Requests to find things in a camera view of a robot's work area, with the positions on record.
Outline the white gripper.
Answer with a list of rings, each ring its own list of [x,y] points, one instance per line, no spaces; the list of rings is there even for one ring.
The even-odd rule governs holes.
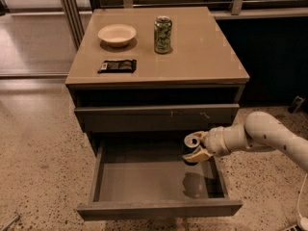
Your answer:
[[[188,163],[200,163],[210,160],[213,155],[217,157],[230,155],[231,152],[226,146],[223,132],[223,127],[217,127],[208,132],[197,131],[191,133],[191,137],[203,142],[205,148],[198,146],[192,153],[184,155],[183,159]]]

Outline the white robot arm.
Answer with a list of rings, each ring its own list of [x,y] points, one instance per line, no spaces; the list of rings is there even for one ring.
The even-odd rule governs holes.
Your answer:
[[[183,156],[188,163],[200,163],[236,151],[279,150],[308,171],[308,141],[265,112],[249,114],[244,123],[191,133],[184,138],[184,144],[192,150]]]

